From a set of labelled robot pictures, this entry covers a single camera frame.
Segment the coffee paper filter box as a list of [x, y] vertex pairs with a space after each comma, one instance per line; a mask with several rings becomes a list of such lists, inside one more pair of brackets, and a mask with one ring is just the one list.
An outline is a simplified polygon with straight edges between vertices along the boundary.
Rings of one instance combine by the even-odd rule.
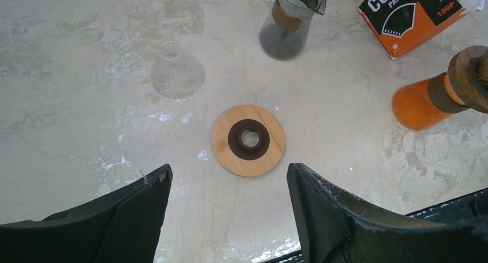
[[486, 0], [364, 0], [359, 6], [392, 59], [429, 41]]

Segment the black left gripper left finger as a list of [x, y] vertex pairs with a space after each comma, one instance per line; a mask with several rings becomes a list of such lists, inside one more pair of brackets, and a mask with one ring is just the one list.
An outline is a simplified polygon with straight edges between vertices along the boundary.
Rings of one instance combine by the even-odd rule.
[[153, 262], [173, 173], [165, 164], [43, 220], [1, 225], [1, 262]]

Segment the smoky grey glass dripper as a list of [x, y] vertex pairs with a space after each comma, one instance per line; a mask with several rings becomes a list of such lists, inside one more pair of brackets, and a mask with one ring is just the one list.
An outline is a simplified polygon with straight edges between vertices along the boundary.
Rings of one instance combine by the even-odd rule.
[[487, 98], [487, 51], [471, 58], [467, 71], [470, 92], [480, 98]]

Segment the clear glass dripper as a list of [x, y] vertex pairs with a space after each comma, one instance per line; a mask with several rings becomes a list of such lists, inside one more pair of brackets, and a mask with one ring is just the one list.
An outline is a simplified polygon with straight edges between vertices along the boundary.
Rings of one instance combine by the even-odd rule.
[[163, 97], [173, 100], [187, 100], [197, 94], [206, 80], [201, 61], [170, 41], [162, 46], [151, 69], [151, 83]]

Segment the dark walnut dripper stand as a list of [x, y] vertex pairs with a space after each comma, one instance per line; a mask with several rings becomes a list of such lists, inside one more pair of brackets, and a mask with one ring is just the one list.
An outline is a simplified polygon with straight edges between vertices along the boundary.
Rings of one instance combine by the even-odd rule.
[[448, 68], [453, 92], [467, 107], [487, 113], [487, 89], [476, 78], [476, 68], [487, 58], [487, 47], [474, 45], [456, 54]]

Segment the grey glass carafe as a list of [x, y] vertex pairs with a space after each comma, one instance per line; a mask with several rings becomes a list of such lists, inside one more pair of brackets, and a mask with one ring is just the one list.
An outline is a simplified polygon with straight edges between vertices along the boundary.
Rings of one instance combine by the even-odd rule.
[[327, 0], [274, 0], [259, 32], [262, 50], [277, 60], [296, 58], [306, 45], [313, 16], [324, 15], [326, 3]]

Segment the orange glass carafe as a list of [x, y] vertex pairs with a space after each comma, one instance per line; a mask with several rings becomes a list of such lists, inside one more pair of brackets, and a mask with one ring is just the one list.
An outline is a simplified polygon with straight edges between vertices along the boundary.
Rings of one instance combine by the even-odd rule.
[[400, 88], [392, 98], [392, 111], [406, 128], [421, 131], [433, 127], [469, 107], [455, 101], [446, 90], [448, 74], [441, 73]]

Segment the light bamboo dripper stand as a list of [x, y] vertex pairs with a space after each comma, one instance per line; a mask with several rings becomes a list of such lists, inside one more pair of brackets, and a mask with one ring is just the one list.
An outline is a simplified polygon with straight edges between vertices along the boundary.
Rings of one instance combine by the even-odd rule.
[[279, 120], [267, 109], [237, 105], [216, 119], [212, 148], [227, 171], [242, 177], [258, 177], [279, 164], [286, 137]]

